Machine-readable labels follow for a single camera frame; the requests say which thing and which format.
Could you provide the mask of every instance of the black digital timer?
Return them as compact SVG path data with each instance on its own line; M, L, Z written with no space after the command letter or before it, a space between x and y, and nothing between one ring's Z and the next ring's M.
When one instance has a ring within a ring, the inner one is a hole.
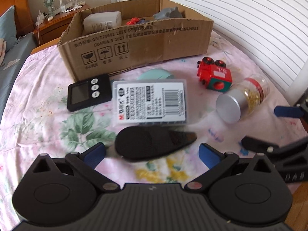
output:
M67 109L71 112L91 107L112 99L107 74L73 83L68 86Z

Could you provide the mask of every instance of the product label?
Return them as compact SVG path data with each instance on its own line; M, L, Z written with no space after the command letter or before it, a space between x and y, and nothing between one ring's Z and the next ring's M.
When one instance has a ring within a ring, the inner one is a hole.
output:
M216 71L216 70L214 70L214 71L213 71L213 74L214 74L215 76L218 76L218 77L226 78L226 75L225 75L223 72L221 72L221 71Z
M244 80L249 81L249 82L251 82L253 85L256 86L257 90L258 90L259 93L260 93L260 103L263 102L264 93L263 93L263 89L262 89L261 85L260 85L255 79L252 79L252 78L250 78L250 77L247 77L247 78L245 78Z
M117 84L116 100L119 123L186 120L182 82Z
M112 28L112 21L92 24L93 32L99 32L102 30L110 29L110 28Z

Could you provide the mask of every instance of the umbrella symbol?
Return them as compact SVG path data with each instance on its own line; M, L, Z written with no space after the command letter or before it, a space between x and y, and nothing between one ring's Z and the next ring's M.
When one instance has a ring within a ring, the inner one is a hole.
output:
M88 54L86 54L86 55L83 55L83 58L89 59L89 60L87 61L87 63L89 63L89 62L91 61L92 56L93 56L93 52L88 53Z
M106 58L106 53L109 53L109 50L103 50L100 54L104 54L104 58Z

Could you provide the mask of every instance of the light blue round object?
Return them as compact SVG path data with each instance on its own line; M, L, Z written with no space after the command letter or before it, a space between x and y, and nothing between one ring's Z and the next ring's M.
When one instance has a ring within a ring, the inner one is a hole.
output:
M137 80L173 79L174 75L164 69L150 69L144 72Z

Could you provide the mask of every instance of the wooden floor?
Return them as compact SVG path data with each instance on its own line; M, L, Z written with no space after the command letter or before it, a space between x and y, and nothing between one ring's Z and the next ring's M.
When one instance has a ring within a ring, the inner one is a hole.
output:
M35 48L31 54L37 53L45 48L56 45L60 38L54 39L46 44ZM302 121L306 131L308 124ZM293 203L285 223L294 231L308 231L308 182L302 185L293 194Z

